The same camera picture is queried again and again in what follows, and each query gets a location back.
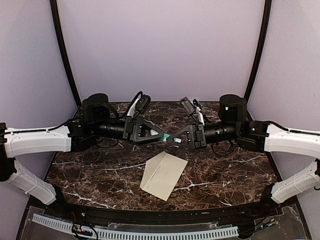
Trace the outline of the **black right corner frame post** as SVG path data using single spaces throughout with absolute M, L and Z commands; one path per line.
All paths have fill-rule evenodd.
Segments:
M 248 79 L 247 86 L 244 93 L 244 98 L 246 99 L 247 102 L 249 102 L 250 100 L 250 97 L 254 88 L 255 80 L 258 74 L 258 70 L 259 70 L 259 66 L 260 66 L 260 62 L 261 62 L 261 58 L 262 58 L 262 54 L 265 46 L 266 36 L 268 32 L 271 9 L 272 9 L 272 0 L 265 0 L 256 51 L 255 51 L 249 79 Z

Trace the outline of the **black front table rail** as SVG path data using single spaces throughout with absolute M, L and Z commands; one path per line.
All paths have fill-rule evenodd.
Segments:
M 72 203 L 65 203 L 65 207 L 75 213 L 76 220 L 93 225 L 107 225 L 109 223 L 174 225 L 209 222 L 243 224 L 278 213 L 274 207 L 262 208 L 258 202 L 222 208 L 185 211 L 116 210 Z

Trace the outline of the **cream paper envelope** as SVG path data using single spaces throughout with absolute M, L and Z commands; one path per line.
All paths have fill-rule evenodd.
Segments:
M 165 151 L 157 154 L 146 161 L 140 188 L 167 201 L 187 163 L 186 160 Z

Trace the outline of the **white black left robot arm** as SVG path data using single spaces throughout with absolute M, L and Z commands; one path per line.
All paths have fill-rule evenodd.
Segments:
M 82 152 L 98 145 L 99 138 L 149 143 L 165 133 L 141 115 L 151 101 L 141 91 L 124 115 L 119 115 L 104 93 L 96 93 L 82 102 L 82 115 L 49 128 L 16 129 L 0 124 L 0 180 L 50 206 L 60 218 L 67 218 L 70 206 L 58 187 L 31 173 L 16 157 L 45 152 Z

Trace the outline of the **black corner frame post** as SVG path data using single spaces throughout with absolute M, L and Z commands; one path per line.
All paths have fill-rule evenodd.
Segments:
M 74 99 L 74 102 L 76 104 L 76 107 L 79 108 L 81 106 L 81 98 L 76 86 L 76 82 L 73 76 L 71 64 L 69 61 L 69 56 L 67 53 L 67 48 L 64 40 L 64 35 L 63 35 L 63 30 L 62 30 L 62 24 L 61 24 L 61 19 L 60 19 L 60 14 L 59 14 L 59 9 L 58 9 L 58 1 L 57 0 L 50 0 L 50 9 L 51 9 L 51 15 L 52 15 L 52 20 L 53 20 L 53 25 L 54 25 L 54 30 L 55 30 L 55 35 L 56 35 L 56 40 L 58 43 L 58 48 L 62 60 L 62 64 L 66 73 L 68 85 L 70 87 L 72 97 Z
M 249 102 L 250 100 L 250 97 L 254 88 L 255 80 L 258 74 L 258 70 L 259 70 L 259 66 L 260 66 L 260 62 L 261 62 L 261 58 L 262 58 L 262 54 L 265 46 L 266 36 L 268 32 L 271 9 L 272 9 L 272 0 L 265 0 L 256 51 L 255 51 L 249 79 L 248 79 L 247 86 L 244 93 L 244 98 L 246 99 L 247 102 Z

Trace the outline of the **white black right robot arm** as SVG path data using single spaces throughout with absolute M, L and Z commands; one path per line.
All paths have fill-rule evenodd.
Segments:
M 284 152 L 313 157 L 314 161 L 293 176 L 264 188 L 255 213 L 266 217 L 275 205 L 308 189 L 320 189 L 320 133 L 286 128 L 273 121 L 247 119 L 247 100 L 235 94 L 219 99 L 218 123 L 190 124 L 166 139 L 168 144 L 189 149 L 234 140 L 248 151 Z

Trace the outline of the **black left corner frame post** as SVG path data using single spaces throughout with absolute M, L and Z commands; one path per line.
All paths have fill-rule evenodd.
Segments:
M 61 24 L 61 19 L 60 19 L 60 14 L 59 14 L 59 9 L 58 9 L 58 1 L 57 0 L 50 0 L 50 9 L 51 9 L 51 15 L 52 15 L 52 20 L 53 20 L 53 25 L 54 25 L 54 30 L 55 30 L 55 35 L 56 35 L 56 40 L 58 43 L 58 48 L 62 60 L 62 64 L 66 73 L 68 85 L 70 87 L 72 97 L 74 99 L 74 102 L 76 104 L 76 107 L 79 108 L 81 106 L 81 98 L 76 86 L 76 82 L 73 76 L 71 64 L 69 61 L 69 56 L 67 53 L 67 48 L 64 40 L 64 35 L 63 35 L 63 30 L 62 30 L 62 24 Z

